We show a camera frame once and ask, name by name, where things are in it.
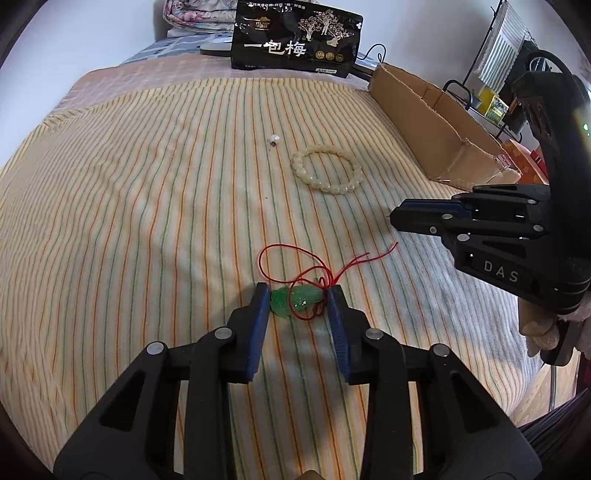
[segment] metal screw head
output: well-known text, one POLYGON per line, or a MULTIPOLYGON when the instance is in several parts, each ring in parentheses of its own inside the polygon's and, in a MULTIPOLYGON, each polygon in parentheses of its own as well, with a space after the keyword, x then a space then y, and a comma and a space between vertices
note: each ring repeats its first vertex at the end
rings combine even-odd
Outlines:
POLYGON ((433 345, 433 353, 437 356, 448 356, 451 350, 447 345, 443 345, 442 343, 438 343, 437 345, 433 345))
POLYGON ((380 340, 384 336, 384 333, 379 328, 368 328, 365 331, 365 336, 370 340, 380 340))
POLYGON ((232 331, 228 327, 220 327, 214 333, 218 340, 225 340, 226 338, 230 338, 232 336, 232 331))
POLYGON ((152 342, 148 345, 146 351, 150 355, 158 355, 159 353, 162 353, 164 351, 164 344, 162 342, 152 342))

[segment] striped bedsheet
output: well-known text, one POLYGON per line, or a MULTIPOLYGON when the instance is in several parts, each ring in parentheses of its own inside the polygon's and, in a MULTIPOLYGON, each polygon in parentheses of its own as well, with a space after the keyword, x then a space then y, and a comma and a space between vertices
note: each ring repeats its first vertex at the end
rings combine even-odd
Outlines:
MULTIPOLYGON (((325 155, 310 168, 347 173, 325 155)), ((148 342, 193 342, 248 301, 266 244, 338 270, 399 241, 342 278, 349 304, 401 342, 448 344, 510 413, 540 366, 515 297, 457 272, 439 239, 388 223, 407 197, 455 192, 424 177, 368 92, 337 83, 206 79, 51 114, 0 177, 0 400, 52 465, 148 342), (294 177, 290 154, 318 143, 355 153, 366 176, 356 192, 294 177)), ((267 269, 293 277, 307 265, 286 252, 267 269)), ((358 478, 368 393, 339 377, 325 318, 270 318, 254 382, 231 395, 240 479, 358 478)), ((177 447, 182 435, 179 420, 177 447)))

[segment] blue gripper pad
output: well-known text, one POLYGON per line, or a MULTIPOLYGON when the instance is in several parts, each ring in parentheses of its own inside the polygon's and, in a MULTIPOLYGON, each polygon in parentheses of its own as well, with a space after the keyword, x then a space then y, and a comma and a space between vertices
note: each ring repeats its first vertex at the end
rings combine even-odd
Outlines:
POLYGON ((349 344, 347 342, 347 335, 343 326, 343 302, 348 308, 347 302, 343 295, 343 290, 339 287, 329 288, 326 292, 326 311, 329 316, 330 333, 332 334, 333 343, 335 345, 336 361, 339 366, 339 372, 349 381, 351 375, 351 364, 349 359, 349 344))
POLYGON ((349 385, 367 383, 372 361, 363 345, 369 328, 367 317, 362 311, 349 308, 339 285, 327 289, 326 310, 339 371, 349 385))
POLYGON ((258 283, 251 302, 232 312, 226 326, 236 334, 236 345, 222 356, 222 371, 230 383, 251 382, 258 370, 265 340, 271 287, 258 283))
POLYGON ((400 206, 403 206, 407 209, 434 212, 438 215, 443 213, 453 213, 457 218, 472 218, 472 212, 464 207, 464 205, 459 201, 407 199, 404 200, 400 206))

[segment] white wall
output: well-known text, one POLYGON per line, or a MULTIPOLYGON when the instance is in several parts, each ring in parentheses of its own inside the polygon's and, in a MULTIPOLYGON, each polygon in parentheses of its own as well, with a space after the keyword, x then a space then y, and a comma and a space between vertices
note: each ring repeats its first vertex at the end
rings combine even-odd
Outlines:
MULTIPOLYGON (((498 0, 326 0, 329 5, 363 15, 361 51, 374 43, 388 49, 387 62, 443 86, 462 81, 492 21, 498 0)), ((581 76, 579 44, 544 0, 510 0, 538 46, 581 76)), ((523 144, 538 142, 526 126, 523 144)))
MULTIPOLYGON (((0 166, 79 77, 119 64, 163 35, 162 1, 49 0, 42 7, 0 69, 0 166)), ((464 78, 498 0, 321 3, 363 15, 362 50, 384 43, 389 63, 443 85, 464 78)), ((579 46, 552 7, 511 3, 538 45, 580 73, 579 46)))
POLYGON ((164 36, 161 5, 49 0, 41 7, 0 68, 0 167, 81 76, 164 36))

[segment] bracelet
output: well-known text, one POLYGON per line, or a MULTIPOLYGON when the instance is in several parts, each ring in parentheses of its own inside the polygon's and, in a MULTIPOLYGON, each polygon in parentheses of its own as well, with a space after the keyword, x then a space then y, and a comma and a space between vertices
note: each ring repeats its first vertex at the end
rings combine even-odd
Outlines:
POLYGON ((333 195, 343 195, 347 192, 354 191, 359 182, 363 180, 363 172, 361 172, 361 165, 355 156, 348 151, 332 145, 311 145, 304 150, 295 152, 291 157, 291 168, 293 168, 297 177, 305 184, 310 185, 313 189, 319 189, 324 193, 331 193, 333 195), (338 157, 347 160, 351 167, 353 167, 353 178, 348 183, 341 185, 331 185, 326 181, 321 181, 308 173, 304 168, 304 157, 311 153, 332 153, 338 157))

